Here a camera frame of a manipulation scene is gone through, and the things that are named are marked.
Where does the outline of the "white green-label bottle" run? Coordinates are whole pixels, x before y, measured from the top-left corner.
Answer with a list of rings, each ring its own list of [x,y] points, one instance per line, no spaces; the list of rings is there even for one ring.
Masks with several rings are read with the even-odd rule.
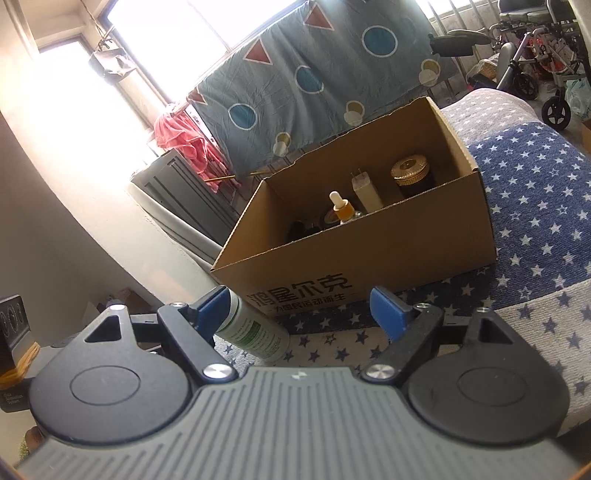
[[[260,360],[279,360],[290,347],[287,329],[253,308],[235,292],[221,289],[221,326],[216,334]]]

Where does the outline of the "black electrical tape roll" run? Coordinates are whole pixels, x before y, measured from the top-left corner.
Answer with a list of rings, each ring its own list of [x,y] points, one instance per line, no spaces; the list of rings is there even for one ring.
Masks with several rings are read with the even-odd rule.
[[[322,227],[324,229],[329,229],[335,226],[339,226],[341,224],[341,220],[339,220],[338,215],[335,213],[334,209],[329,209],[324,216],[322,216]]]

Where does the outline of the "green dropper bottle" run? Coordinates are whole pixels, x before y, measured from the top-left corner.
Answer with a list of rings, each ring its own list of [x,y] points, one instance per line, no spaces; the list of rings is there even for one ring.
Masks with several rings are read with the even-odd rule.
[[[345,224],[363,216],[363,213],[356,210],[353,204],[348,199],[343,198],[338,191],[332,191],[329,194],[329,199],[332,201],[332,210],[335,212],[335,216],[338,217],[339,223]]]

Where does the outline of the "white power adapter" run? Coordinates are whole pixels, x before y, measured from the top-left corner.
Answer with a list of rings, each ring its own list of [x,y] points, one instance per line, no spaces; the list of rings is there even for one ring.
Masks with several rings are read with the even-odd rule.
[[[359,198],[368,213],[376,212],[384,207],[384,203],[374,187],[367,172],[360,172],[352,178],[353,192]]]

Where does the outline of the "gold ridged lid jar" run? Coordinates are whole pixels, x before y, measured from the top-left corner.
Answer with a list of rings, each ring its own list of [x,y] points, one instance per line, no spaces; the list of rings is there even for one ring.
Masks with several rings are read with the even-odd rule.
[[[391,176],[405,198],[410,198],[436,187],[431,166],[424,155],[416,154],[396,163]]]

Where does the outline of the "black cylindrical tube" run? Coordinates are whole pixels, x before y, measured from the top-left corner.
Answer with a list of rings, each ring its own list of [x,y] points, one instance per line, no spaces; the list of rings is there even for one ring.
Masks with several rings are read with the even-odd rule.
[[[321,228],[317,225],[308,226],[302,221],[294,221],[294,223],[290,225],[290,229],[288,229],[287,242],[290,243],[297,240],[301,240],[320,232]]]

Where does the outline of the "brown cardboard box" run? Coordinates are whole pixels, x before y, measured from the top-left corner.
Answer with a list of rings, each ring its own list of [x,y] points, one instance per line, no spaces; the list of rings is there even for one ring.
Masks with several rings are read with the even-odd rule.
[[[436,187],[405,198],[394,163],[424,155]],[[294,242],[294,221],[318,225],[338,191],[356,200],[367,172],[384,207]],[[339,306],[384,286],[406,290],[492,264],[494,230],[477,163],[428,97],[353,129],[263,180],[212,273],[266,315]]]

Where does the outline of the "dark grey cabinet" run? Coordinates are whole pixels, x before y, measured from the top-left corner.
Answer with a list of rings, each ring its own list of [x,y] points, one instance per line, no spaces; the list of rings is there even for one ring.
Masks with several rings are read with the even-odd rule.
[[[131,196],[155,223],[204,269],[215,263],[238,221],[238,212],[211,190],[172,149],[136,173]]]

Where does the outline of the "pink hanging cloth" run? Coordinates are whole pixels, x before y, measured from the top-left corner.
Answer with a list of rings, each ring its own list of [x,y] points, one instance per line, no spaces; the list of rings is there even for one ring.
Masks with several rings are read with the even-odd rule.
[[[176,104],[168,104],[155,120],[153,133],[156,145],[163,150],[175,149],[214,193],[223,182],[238,188],[231,178],[224,155],[201,131],[197,122]]]

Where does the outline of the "blue star-patterned cover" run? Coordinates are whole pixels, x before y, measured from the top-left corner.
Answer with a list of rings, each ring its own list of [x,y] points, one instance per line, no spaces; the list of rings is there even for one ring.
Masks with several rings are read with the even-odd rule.
[[[496,245],[492,264],[394,291],[447,315],[495,310],[564,380],[570,430],[590,418],[590,162],[523,101],[478,90],[440,109],[477,163]],[[360,369],[388,347],[369,295],[270,316],[290,331],[280,364]]]

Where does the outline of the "grey-blue hanging quilt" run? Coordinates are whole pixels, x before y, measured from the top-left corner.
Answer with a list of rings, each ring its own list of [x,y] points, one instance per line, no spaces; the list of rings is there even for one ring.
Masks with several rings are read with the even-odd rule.
[[[238,176],[290,158],[457,74],[414,1],[307,1],[197,85],[192,104]]]

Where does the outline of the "wheelchair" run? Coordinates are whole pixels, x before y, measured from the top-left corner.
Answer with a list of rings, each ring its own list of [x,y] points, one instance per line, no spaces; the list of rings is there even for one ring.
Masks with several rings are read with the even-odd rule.
[[[497,5],[500,21],[496,29],[503,42],[496,88],[534,100],[538,84],[527,70],[537,68],[549,75],[556,90],[542,105],[542,121],[564,131],[572,117],[567,83],[590,77],[588,51],[571,3],[499,1]]]

